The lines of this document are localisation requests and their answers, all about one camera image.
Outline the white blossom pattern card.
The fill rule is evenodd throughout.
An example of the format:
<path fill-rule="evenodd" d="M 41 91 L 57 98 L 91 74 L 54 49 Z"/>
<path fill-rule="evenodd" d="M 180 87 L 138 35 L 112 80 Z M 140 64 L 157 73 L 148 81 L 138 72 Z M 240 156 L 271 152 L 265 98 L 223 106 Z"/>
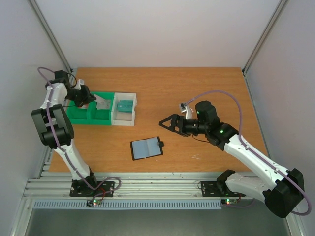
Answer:
<path fill-rule="evenodd" d="M 104 105 L 104 104 L 106 103 L 106 100 L 103 99 L 103 98 L 101 98 L 100 96 L 98 96 L 98 95 L 96 95 L 96 94 L 94 94 L 93 96 L 94 96 L 94 98 L 95 98 L 94 101 L 95 101 L 97 104 Z"/>

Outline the black leather card holder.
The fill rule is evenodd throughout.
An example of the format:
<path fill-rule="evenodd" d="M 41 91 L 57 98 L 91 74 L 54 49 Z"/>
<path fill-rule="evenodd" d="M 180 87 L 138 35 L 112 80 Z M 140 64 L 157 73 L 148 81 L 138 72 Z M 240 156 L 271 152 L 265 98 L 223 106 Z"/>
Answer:
<path fill-rule="evenodd" d="M 164 142 L 159 136 L 130 142 L 133 161 L 163 155 Z"/>

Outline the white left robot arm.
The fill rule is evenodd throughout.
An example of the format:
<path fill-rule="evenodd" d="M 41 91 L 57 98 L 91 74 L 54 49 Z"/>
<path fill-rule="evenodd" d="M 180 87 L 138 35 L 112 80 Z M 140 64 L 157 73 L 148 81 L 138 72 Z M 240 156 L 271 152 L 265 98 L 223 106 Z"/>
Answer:
<path fill-rule="evenodd" d="M 78 195 L 93 196 L 99 183 L 90 167 L 84 162 L 74 143 L 74 129 L 66 114 L 65 100 L 82 107 L 96 101 L 83 80 L 69 81 L 70 73 L 54 71 L 54 78 L 46 80 L 46 97 L 39 109 L 31 113 L 41 142 L 54 150 L 65 162 L 72 175 L 71 191 Z"/>

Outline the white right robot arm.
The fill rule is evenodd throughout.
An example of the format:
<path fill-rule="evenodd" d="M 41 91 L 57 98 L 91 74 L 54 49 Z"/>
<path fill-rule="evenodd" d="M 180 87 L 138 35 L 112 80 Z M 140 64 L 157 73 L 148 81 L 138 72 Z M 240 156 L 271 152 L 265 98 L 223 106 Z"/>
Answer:
<path fill-rule="evenodd" d="M 257 176 L 254 180 L 227 170 L 217 178 L 217 189 L 223 195 L 237 192 L 259 200 L 277 217 L 286 218 L 305 198 L 304 177 L 296 168 L 287 168 L 272 161 L 243 140 L 239 131 L 221 122 L 215 107 L 209 101 L 196 104 L 196 119 L 172 114 L 159 125 L 181 136 L 203 134 L 207 141 L 232 155 Z"/>

